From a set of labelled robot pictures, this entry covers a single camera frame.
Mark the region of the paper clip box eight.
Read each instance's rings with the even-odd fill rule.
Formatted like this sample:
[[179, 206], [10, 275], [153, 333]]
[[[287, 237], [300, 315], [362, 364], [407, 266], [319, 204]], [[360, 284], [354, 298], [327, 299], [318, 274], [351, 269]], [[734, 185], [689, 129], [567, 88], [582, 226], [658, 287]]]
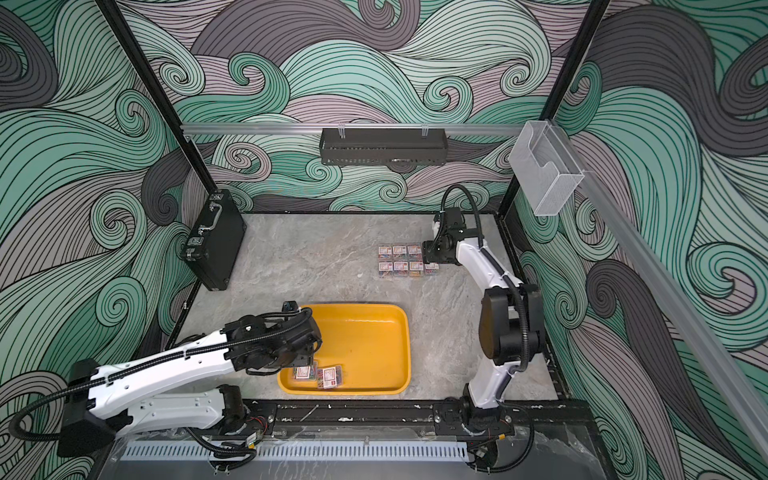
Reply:
[[411, 277], [423, 277], [424, 276], [424, 263], [421, 260], [409, 262], [409, 275]]

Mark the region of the paper clip box six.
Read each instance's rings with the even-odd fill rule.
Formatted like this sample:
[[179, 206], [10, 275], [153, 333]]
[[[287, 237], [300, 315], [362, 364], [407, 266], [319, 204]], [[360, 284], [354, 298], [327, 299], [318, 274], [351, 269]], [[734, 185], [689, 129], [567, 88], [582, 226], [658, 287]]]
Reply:
[[317, 378], [317, 366], [307, 365], [293, 368], [292, 378], [295, 381], [315, 381]]

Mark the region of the paper clip box eleven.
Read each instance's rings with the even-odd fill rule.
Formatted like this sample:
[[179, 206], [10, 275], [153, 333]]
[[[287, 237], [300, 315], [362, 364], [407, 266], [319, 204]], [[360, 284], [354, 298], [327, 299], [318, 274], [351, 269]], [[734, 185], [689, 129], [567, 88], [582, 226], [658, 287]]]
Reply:
[[379, 261], [391, 261], [393, 259], [392, 246], [390, 244], [379, 245], [377, 255]]

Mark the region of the paper clip box one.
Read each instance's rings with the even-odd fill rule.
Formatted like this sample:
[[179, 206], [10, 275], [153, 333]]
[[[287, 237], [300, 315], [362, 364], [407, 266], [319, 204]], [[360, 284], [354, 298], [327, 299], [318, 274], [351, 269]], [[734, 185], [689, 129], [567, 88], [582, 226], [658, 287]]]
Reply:
[[409, 244], [407, 246], [407, 255], [410, 261], [422, 261], [423, 253], [419, 244]]

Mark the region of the paper clip box nine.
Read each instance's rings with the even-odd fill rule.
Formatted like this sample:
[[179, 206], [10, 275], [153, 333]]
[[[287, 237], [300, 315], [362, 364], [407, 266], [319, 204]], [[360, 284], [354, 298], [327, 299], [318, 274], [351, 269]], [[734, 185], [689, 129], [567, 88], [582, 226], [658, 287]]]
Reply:
[[439, 265], [437, 263], [425, 263], [424, 274], [427, 276], [436, 275], [439, 273]]

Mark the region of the paper clip box seven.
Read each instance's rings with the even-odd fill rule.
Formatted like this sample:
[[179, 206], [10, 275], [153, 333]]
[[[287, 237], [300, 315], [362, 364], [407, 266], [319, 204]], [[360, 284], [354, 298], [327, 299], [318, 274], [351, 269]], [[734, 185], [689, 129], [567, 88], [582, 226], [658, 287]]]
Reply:
[[343, 384], [343, 369], [341, 365], [322, 367], [317, 369], [317, 388], [331, 390]]

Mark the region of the paper clip box four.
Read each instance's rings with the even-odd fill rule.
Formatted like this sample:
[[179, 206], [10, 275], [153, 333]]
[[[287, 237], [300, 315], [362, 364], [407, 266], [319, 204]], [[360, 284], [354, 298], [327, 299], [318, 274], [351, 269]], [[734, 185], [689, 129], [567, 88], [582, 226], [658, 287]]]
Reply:
[[393, 263], [393, 272], [398, 277], [409, 276], [409, 262], [408, 261], [395, 261]]

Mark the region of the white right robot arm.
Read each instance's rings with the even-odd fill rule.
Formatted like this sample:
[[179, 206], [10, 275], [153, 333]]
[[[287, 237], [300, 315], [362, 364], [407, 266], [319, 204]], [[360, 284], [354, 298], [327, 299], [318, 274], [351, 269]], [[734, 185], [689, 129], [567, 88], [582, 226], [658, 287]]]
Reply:
[[425, 264], [464, 268], [479, 287], [478, 339], [484, 359], [461, 397], [463, 424], [480, 431], [500, 420], [504, 392], [546, 342], [539, 287], [506, 269], [485, 239], [475, 198], [463, 185], [447, 187], [433, 219], [434, 238], [422, 243]]

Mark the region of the paper clip box three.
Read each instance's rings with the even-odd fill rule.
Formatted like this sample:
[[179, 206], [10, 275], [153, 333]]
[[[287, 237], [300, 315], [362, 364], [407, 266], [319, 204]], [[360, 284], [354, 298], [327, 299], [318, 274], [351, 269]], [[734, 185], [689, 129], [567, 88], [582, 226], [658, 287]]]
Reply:
[[394, 261], [407, 261], [408, 247], [406, 245], [398, 245], [398, 244], [393, 245], [392, 258]]

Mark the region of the yellow plastic tray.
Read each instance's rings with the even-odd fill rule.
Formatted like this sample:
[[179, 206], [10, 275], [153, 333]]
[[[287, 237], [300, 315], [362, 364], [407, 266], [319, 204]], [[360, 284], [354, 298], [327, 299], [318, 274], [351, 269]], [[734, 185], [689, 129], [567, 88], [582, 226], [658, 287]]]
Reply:
[[409, 322], [392, 304], [327, 303], [311, 306], [323, 344], [314, 354], [317, 367], [341, 369], [337, 385], [323, 389], [316, 380], [299, 380], [292, 370], [277, 382], [291, 395], [397, 395], [411, 380]]

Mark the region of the paper clip box five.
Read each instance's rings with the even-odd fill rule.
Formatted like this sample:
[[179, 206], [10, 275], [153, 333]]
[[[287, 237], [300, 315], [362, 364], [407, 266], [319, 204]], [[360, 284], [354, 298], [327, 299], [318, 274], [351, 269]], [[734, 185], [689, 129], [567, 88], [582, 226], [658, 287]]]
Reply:
[[381, 278], [391, 277], [394, 275], [394, 263], [392, 261], [379, 261], [378, 262], [378, 275]]

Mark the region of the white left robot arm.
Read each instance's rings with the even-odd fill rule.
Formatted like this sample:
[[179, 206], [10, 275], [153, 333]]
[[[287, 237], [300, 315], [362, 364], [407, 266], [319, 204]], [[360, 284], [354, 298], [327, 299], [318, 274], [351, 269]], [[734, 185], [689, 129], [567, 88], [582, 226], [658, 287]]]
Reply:
[[236, 372], [264, 377], [309, 366], [321, 345], [311, 308], [287, 302], [279, 312], [243, 316], [138, 360], [112, 365], [78, 361], [66, 387], [15, 413], [8, 432], [20, 441], [55, 442], [65, 458], [144, 432], [183, 428], [195, 438], [211, 429], [237, 433], [250, 418], [238, 387], [185, 394], [180, 387]]

